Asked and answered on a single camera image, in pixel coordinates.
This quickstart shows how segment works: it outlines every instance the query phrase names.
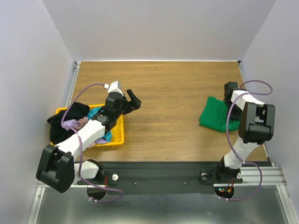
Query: teal cloth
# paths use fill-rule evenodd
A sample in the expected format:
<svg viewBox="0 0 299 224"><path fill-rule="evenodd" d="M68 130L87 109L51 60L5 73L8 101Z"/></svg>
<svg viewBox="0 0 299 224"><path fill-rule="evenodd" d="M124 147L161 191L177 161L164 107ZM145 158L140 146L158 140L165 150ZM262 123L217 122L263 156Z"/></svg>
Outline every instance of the teal cloth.
<svg viewBox="0 0 299 224"><path fill-rule="evenodd" d="M226 120L228 117L228 107L221 100L215 97L208 97L206 107L199 118L199 125L214 129L218 132L226 132ZM228 131L239 129L240 122L230 120Z"/></svg>
<svg viewBox="0 0 299 224"><path fill-rule="evenodd" d="M100 110L100 108L101 108L101 106L95 107L92 110L90 110L88 115L87 115L88 119L90 120L93 117L93 115L95 115ZM106 139L106 141L108 141L108 142L111 142L111 139L112 139L111 132L108 132L102 138Z"/></svg>

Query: white backdrop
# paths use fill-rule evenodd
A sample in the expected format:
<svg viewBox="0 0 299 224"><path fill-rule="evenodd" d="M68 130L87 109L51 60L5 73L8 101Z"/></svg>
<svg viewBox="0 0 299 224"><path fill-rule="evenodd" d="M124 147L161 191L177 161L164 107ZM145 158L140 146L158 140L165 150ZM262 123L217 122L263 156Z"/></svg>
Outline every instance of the white backdrop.
<svg viewBox="0 0 299 224"><path fill-rule="evenodd" d="M275 0L43 0L75 61L242 60Z"/></svg>
<svg viewBox="0 0 299 224"><path fill-rule="evenodd" d="M261 79L273 86L273 94L257 98L276 106L274 136L266 146L271 161L282 166L297 214L299 29L295 24L299 24L298 11L298 0L277 0L240 64L245 80ZM268 91L259 84L248 86L251 91Z"/></svg>
<svg viewBox="0 0 299 224"><path fill-rule="evenodd" d="M40 0L0 6L0 223L27 223L47 118L65 106L73 60Z"/></svg>

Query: green cloth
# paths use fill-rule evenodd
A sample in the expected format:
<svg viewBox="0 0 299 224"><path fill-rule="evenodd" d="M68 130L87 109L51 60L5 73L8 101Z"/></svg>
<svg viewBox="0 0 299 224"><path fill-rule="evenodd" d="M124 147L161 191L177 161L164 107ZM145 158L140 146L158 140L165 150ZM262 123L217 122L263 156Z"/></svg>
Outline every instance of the green cloth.
<svg viewBox="0 0 299 224"><path fill-rule="evenodd" d="M214 129L218 132L226 132L226 119L228 117L228 107L223 101L215 97L207 99L206 107L199 118L199 125ZM238 130L240 122L230 120L228 131Z"/></svg>

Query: wooden table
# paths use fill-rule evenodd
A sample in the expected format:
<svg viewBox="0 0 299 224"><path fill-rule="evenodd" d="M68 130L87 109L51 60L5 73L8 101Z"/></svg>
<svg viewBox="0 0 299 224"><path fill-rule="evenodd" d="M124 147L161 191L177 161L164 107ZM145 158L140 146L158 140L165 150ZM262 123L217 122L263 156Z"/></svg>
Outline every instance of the wooden table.
<svg viewBox="0 0 299 224"><path fill-rule="evenodd" d="M125 143L87 149L84 159L98 161L219 161L230 151L225 133L199 126L207 97L223 99L228 81L242 83L237 62L82 62L72 99L93 83L121 82L142 101L124 116ZM105 102L107 92L92 87L78 99ZM231 132L234 143L237 132ZM266 161L262 146L249 161Z"/></svg>

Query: yellow bin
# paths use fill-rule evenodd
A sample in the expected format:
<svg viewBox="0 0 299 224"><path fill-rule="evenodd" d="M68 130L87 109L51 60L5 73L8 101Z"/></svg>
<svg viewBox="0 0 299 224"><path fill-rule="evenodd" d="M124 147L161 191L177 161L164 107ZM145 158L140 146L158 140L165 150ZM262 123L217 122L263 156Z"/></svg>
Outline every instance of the yellow bin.
<svg viewBox="0 0 299 224"><path fill-rule="evenodd" d="M105 104L96 104L96 105L89 105L90 110L92 110L95 107L104 106ZM65 111L67 107L61 107L56 110L55 114L58 114L60 111ZM102 146L121 146L125 140L125 135L123 131L123 115L121 115L116 122L116 125L111 130L112 139L111 142L106 144L96 144L92 148L96 147L102 147Z"/></svg>

